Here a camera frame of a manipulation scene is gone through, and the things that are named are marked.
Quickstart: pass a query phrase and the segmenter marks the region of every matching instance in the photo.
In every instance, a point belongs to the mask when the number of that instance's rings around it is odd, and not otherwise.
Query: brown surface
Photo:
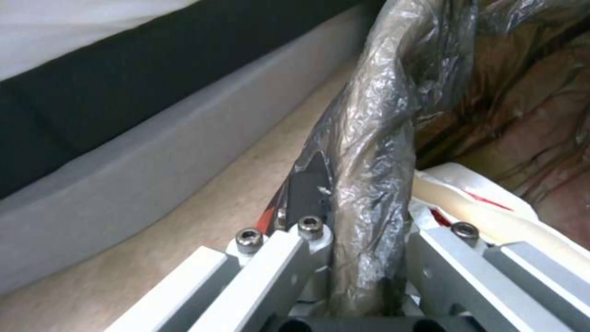
[[[348,79],[341,67],[291,115],[162,220],[105,252],[0,298],[2,331],[102,331],[199,246],[253,225],[312,126]]]

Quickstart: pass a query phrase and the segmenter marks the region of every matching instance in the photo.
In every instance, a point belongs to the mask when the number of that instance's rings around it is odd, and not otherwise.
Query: white sheet
[[[198,0],[0,0],[0,80]]]

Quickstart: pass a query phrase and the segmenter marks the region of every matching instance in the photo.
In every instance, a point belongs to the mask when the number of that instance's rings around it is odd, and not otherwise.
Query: red marking
[[[482,197],[482,196],[478,196],[478,195],[475,195],[475,194],[471,194],[471,193],[470,193],[470,192],[468,192],[468,191],[466,191],[466,193],[467,193],[467,194],[469,194],[469,196],[473,197],[473,198],[474,198],[476,201],[482,201],[482,202],[484,202],[484,203],[488,203],[488,204],[491,204],[491,205],[493,205],[493,206],[497,206],[497,207],[499,207],[499,208],[502,208],[502,209],[505,209],[505,210],[508,210],[508,211],[514,211],[514,210],[512,210],[510,207],[507,207],[507,206],[504,206],[504,205],[502,205],[502,204],[496,203],[495,201],[490,201],[489,199],[487,199],[487,198],[484,198],[484,197]]]
[[[270,223],[273,221],[274,206],[269,206],[266,211],[260,216],[260,219],[256,222],[256,229],[262,234],[267,234],[270,228]]]
[[[432,213],[434,220],[436,220],[439,225],[451,227],[451,222],[449,222],[447,218],[443,217],[442,214],[440,214],[440,212],[434,209],[430,209],[430,213]]]

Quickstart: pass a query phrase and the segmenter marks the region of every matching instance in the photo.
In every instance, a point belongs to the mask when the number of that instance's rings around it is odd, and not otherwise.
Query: black fabric
[[[20,189],[76,154],[14,94],[0,86],[0,195]]]
[[[358,2],[200,0],[1,82],[0,197]]]

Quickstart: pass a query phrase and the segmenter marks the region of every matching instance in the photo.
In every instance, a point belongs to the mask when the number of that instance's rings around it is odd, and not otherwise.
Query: metal bolt head
[[[451,226],[451,231],[471,247],[474,247],[479,239],[479,230],[470,223],[454,223]]]
[[[235,242],[238,245],[238,251],[241,253],[256,253],[263,244],[262,233],[256,228],[245,228],[235,235]]]
[[[305,216],[297,222],[299,236],[306,240],[317,240],[323,235],[324,223],[316,216]]]

